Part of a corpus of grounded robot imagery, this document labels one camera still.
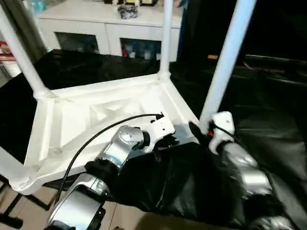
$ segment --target black cloth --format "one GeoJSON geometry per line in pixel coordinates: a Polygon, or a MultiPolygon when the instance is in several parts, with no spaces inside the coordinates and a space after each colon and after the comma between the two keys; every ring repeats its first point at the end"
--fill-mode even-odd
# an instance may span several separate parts
{"type": "MultiPolygon", "coordinates": [[[[156,73],[159,63],[54,50],[35,67],[47,87],[58,89],[156,73]]],[[[213,71],[171,64],[171,79],[197,117],[213,71]]],[[[287,214],[307,230],[306,89],[306,80],[295,74],[235,69],[220,110],[232,113],[237,136],[267,171],[287,214]]],[[[0,88],[0,100],[0,146],[24,162],[36,101],[22,74],[0,88]]],[[[112,199],[144,211],[240,228],[244,217],[238,194],[209,154],[206,146],[189,143],[132,159],[112,199]]]]}

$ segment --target white plastic leg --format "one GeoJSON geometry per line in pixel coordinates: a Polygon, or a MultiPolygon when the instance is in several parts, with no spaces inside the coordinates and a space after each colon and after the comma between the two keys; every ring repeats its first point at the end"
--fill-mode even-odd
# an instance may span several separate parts
{"type": "Polygon", "coordinates": [[[161,62],[160,70],[158,72],[159,78],[167,79],[170,77],[169,72],[169,45],[171,37],[173,14],[173,0],[164,1],[164,15],[163,15],[163,40],[161,44],[161,62]]]}
{"type": "Polygon", "coordinates": [[[201,112],[199,126],[203,133],[207,132],[208,122],[220,107],[256,1],[257,0],[238,0],[236,2],[235,11],[228,28],[223,49],[214,72],[205,105],[201,112]]]}
{"type": "Polygon", "coordinates": [[[18,160],[0,147],[0,174],[9,180],[15,191],[24,190],[34,182],[36,173],[31,168],[25,168],[18,160]]]}
{"type": "Polygon", "coordinates": [[[6,42],[9,44],[10,49],[17,60],[18,65],[24,73],[27,81],[29,82],[34,97],[41,97],[49,93],[49,89],[46,88],[41,81],[37,71],[32,65],[26,51],[20,43],[15,31],[13,30],[3,8],[0,5],[0,31],[2,32],[6,42]]]}

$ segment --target tile floor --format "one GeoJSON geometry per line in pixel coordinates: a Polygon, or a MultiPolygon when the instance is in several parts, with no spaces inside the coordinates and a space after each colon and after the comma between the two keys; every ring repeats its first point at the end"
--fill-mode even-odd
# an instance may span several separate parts
{"type": "MultiPolygon", "coordinates": [[[[43,187],[34,195],[47,204],[55,193],[56,190],[43,187]]],[[[6,209],[16,194],[10,188],[2,192],[0,195],[0,212],[6,209]]],[[[101,230],[113,230],[117,226],[124,230],[222,230],[182,218],[162,217],[153,213],[145,213],[135,207],[113,202],[106,202],[104,208],[106,215],[102,221],[101,230]]],[[[12,210],[10,216],[18,217],[24,221],[22,230],[43,230],[49,214],[50,211],[45,211],[23,197],[12,210]]],[[[13,230],[13,228],[0,223],[0,230],[13,230]]]]}
{"type": "Polygon", "coordinates": [[[5,85],[5,83],[7,83],[8,80],[5,76],[1,75],[0,73],[0,87],[2,87],[3,85],[5,85]]]}

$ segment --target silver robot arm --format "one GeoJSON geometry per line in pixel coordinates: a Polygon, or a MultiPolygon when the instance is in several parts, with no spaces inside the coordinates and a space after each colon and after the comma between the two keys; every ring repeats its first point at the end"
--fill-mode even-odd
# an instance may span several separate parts
{"type": "Polygon", "coordinates": [[[230,112],[213,116],[212,153],[221,156],[226,174],[239,184],[248,229],[292,230],[283,204],[273,195],[267,175],[257,161],[234,141],[234,123],[230,112]]]}
{"type": "Polygon", "coordinates": [[[105,214],[103,204],[130,153],[134,150],[151,152],[157,141],[174,132],[167,117],[154,121],[145,130],[121,126],[96,159],[85,165],[87,173],[81,174],[63,199],[56,203],[46,229],[99,229],[105,214]]]}

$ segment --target black cable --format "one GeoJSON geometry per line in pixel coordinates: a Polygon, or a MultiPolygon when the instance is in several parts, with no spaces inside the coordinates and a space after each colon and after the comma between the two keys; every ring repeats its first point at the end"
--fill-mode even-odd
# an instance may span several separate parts
{"type": "Polygon", "coordinates": [[[219,126],[217,126],[216,124],[214,124],[214,127],[223,131],[224,133],[226,133],[227,135],[231,136],[235,141],[236,143],[240,144],[243,148],[245,148],[245,146],[243,145],[243,143],[240,141],[240,139],[238,137],[236,137],[234,134],[228,132],[226,129],[223,129],[219,126]]]}
{"type": "Polygon", "coordinates": [[[82,152],[82,150],[85,149],[85,147],[86,147],[89,143],[91,143],[96,137],[98,137],[100,134],[102,134],[103,132],[107,131],[108,129],[111,129],[111,128],[113,128],[113,127],[115,127],[115,126],[117,126],[117,125],[119,125],[119,124],[121,124],[121,123],[124,123],[124,122],[126,122],[126,121],[130,121],[130,120],[133,120],[133,119],[135,119],[135,118],[139,118],[139,117],[143,117],[143,116],[156,116],[157,119],[159,119],[160,117],[163,117],[162,114],[141,114],[141,115],[137,115],[137,116],[128,117],[128,118],[126,118],[126,119],[124,119],[124,120],[117,121],[116,123],[114,123],[114,124],[112,124],[112,125],[110,125],[110,126],[104,128],[104,129],[100,130],[98,133],[96,133],[94,136],[92,136],[87,142],[85,142],[85,143],[81,146],[81,148],[76,152],[76,154],[73,156],[71,162],[69,163],[69,165],[68,165],[68,167],[67,167],[67,170],[66,170],[66,172],[65,172],[65,174],[64,174],[64,177],[63,177],[63,179],[62,179],[61,186],[60,186],[60,188],[59,188],[59,190],[58,190],[58,193],[57,193],[57,195],[56,195],[55,203],[54,203],[54,204],[56,204],[56,203],[59,201],[59,198],[60,198],[60,196],[61,196],[62,190],[63,190],[64,185],[65,185],[65,181],[66,181],[66,179],[67,179],[67,177],[68,177],[68,174],[69,174],[69,172],[70,172],[70,170],[71,170],[71,167],[72,167],[73,163],[75,162],[75,160],[77,159],[77,157],[80,155],[80,153],[82,152]]]}

